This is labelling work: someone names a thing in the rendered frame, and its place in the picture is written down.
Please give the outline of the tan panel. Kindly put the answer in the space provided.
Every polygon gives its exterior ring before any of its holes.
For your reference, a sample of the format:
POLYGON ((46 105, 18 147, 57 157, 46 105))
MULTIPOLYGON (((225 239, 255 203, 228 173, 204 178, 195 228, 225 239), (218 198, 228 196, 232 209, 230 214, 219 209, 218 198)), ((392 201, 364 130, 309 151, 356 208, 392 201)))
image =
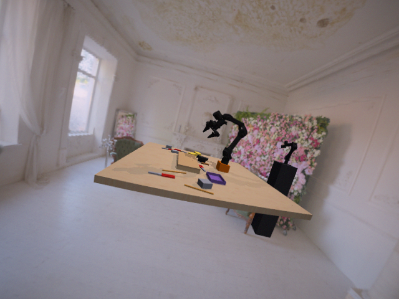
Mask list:
POLYGON ((178 152, 177 168, 179 170, 188 171, 191 173, 200 173, 199 164, 195 158, 195 155, 178 152))

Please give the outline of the purple square tray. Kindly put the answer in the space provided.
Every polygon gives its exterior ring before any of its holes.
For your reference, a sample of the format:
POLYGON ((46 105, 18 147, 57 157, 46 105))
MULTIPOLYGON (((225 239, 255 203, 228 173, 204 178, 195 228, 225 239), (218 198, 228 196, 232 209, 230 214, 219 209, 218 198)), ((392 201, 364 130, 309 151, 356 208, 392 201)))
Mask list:
POLYGON ((211 183, 226 185, 226 181, 220 174, 206 172, 206 175, 211 183))

